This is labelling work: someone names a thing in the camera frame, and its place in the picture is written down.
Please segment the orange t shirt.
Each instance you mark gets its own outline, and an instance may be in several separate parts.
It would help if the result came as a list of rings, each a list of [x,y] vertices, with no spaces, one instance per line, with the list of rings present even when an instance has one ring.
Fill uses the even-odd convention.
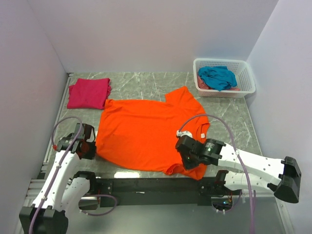
[[[175,144],[176,132],[184,123],[195,140],[205,141],[210,127],[205,110],[185,86],[167,93],[165,99],[106,100],[96,138],[97,155],[126,169],[200,180],[207,167],[184,169]]]

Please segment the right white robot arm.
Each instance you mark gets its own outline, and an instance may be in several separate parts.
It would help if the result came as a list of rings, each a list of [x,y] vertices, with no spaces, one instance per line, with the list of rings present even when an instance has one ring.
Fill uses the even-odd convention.
[[[178,133],[175,145],[186,170],[199,165],[215,165],[232,169],[219,172],[214,190],[221,195],[227,191],[270,191],[276,198],[298,203],[302,173],[295,158],[269,158],[242,150],[215,139],[201,143],[191,134]]]

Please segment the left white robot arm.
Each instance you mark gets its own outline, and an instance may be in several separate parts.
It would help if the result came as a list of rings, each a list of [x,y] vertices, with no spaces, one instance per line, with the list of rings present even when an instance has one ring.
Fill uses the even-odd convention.
[[[93,160],[96,146],[94,127],[76,124],[75,131],[63,137],[56,146],[56,157],[39,194],[29,207],[22,207],[19,220],[26,234],[64,234],[69,217],[78,209],[84,195],[98,189],[95,173],[77,171],[82,159]]]

